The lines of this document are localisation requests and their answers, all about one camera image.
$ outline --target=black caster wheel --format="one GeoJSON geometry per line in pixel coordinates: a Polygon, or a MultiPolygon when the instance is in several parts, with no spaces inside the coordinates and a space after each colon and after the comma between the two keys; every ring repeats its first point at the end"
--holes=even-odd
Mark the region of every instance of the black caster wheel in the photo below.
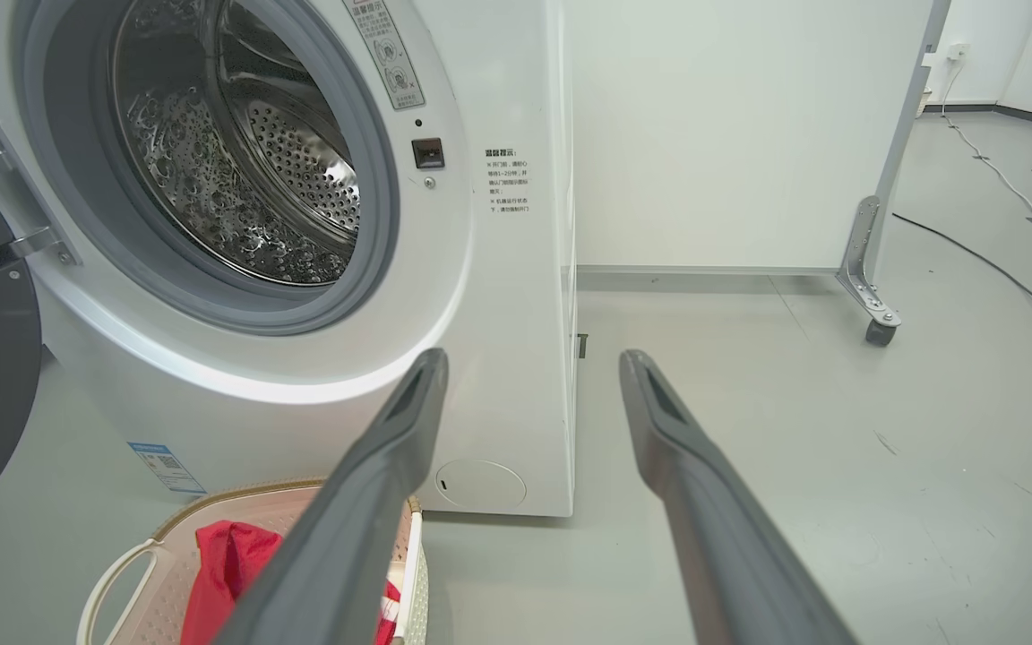
{"type": "Polygon", "coordinates": [[[898,330],[898,327],[879,325],[877,320],[872,320],[871,326],[867,327],[867,342],[875,347],[886,347],[892,342],[892,338],[894,338],[894,331],[896,330],[898,330]]]}

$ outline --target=whiteboard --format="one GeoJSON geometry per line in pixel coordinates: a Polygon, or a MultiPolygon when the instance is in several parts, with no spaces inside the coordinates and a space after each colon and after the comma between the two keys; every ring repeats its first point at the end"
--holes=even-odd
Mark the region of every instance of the whiteboard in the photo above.
{"type": "Polygon", "coordinates": [[[569,0],[578,264],[836,268],[933,5],[569,0]]]}

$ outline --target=glossy floor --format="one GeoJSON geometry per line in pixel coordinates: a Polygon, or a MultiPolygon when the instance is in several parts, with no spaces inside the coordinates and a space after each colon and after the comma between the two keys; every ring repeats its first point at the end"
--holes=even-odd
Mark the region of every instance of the glossy floor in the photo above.
{"type": "MultiPolygon", "coordinates": [[[[955,121],[1032,199],[1032,124],[955,121]]],[[[940,119],[914,127],[893,209],[1032,287],[1025,206],[940,119]]],[[[1032,642],[1032,301],[1006,279],[889,221],[878,286],[904,325],[885,349],[832,279],[587,286],[576,515],[430,514],[431,644],[691,642],[667,518],[635,473],[627,347],[659,363],[862,642],[1032,642]]],[[[49,364],[0,480],[0,642],[72,640],[99,573],[174,508],[49,364]]]]}

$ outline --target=power cord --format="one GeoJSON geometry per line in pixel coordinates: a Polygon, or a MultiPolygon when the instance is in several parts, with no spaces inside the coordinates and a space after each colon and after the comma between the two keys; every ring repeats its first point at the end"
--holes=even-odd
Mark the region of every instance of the power cord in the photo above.
{"type": "Polygon", "coordinates": [[[950,121],[948,116],[946,116],[946,98],[949,98],[949,91],[954,89],[954,82],[958,80],[958,77],[961,76],[962,74],[962,70],[966,69],[966,59],[963,58],[961,62],[962,64],[958,66],[958,71],[954,73],[954,77],[949,78],[949,83],[948,85],[946,85],[946,93],[942,94],[942,103],[941,103],[942,118],[946,120],[946,123],[949,124],[952,130],[957,131],[959,136],[962,137],[963,141],[966,141],[966,144],[970,147],[970,150],[974,151],[975,159],[979,160],[983,164],[987,164],[988,166],[990,166],[991,170],[997,172],[999,179],[1002,180],[1002,184],[1006,184],[1006,188],[1014,192],[1014,195],[1021,197],[1021,199],[1025,201],[1025,205],[1027,205],[1029,212],[1032,214],[1032,201],[1029,200],[1029,197],[1025,196],[1024,194],[1022,194],[1022,191],[1019,191],[1019,189],[1014,188],[1014,185],[1010,184],[1010,180],[1006,179],[1006,174],[1004,174],[1003,171],[999,170],[998,166],[991,163],[990,158],[988,158],[987,155],[981,154],[981,151],[978,150],[978,147],[974,146],[974,142],[970,141],[970,139],[967,138],[966,132],[963,132],[961,127],[955,126],[954,122],[950,121]]]}
{"type": "Polygon", "coordinates": [[[1023,283],[1019,282],[1019,279],[1017,279],[1017,278],[1012,277],[1011,275],[1007,273],[1006,269],[1001,268],[1001,266],[998,266],[994,262],[987,260],[987,257],[982,256],[982,254],[979,254],[978,252],[974,252],[974,250],[970,249],[966,245],[963,245],[962,241],[958,241],[958,240],[955,239],[955,237],[950,237],[949,235],[947,235],[945,233],[942,233],[941,231],[934,231],[933,228],[930,228],[926,224],[918,224],[917,221],[907,220],[905,217],[902,217],[901,215],[898,215],[897,213],[894,213],[892,215],[894,217],[900,218],[900,220],[904,221],[906,224],[913,224],[914,226],[917,226],[917,228],[922,228],[923,231],[929,231],[930,233],[934,233],[934,235],[938,235],[939,237],[943,238],[943,240],[950,241],[952,245],[955,245],[959,249],[962,249],[963,252],[971,254],[973,257],[978,258],[978,260],[980,260],[980,261],[985,261],[988,265],[993,266],[993,268],[995,268],[996,270],[998,270],[999,273],[1004,275],[1004,277],[1007,277],[1010,282],[1013,282],[1017,285],[1017,287],[1019,287],[1019,289],[1021,289],[1021,290],[1025,291],[1025,293],[1029,294],[1029,297],[1032,297],[1032,290],[1029,290],[1029,287],[1027,287],[1027,286],[1023,285],[1023,283]]]}

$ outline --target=black baseboard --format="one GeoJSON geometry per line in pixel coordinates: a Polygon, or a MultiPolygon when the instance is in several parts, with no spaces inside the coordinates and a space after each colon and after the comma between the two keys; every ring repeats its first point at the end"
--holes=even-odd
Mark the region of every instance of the black baseboard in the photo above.
{"type": "MultiPolygon", "coordinates": [[[[931,103],[927,105],[927,109],[923,110],[925,112],[931,114],[941,114],[942,105],[941,103],[931,103]]],[[[948,112],[995,112],[1000,115],[1011,116],[1014,119],[1021,119],[1022,121],[1028,121],[1032,123],[1032,112],[1029,110],[1020,110],[1017,107],[1010,107],[1006,105],[996,105],[995,103],[963,103],[963,105],[946,105],[946,111],[948,112]]]]}

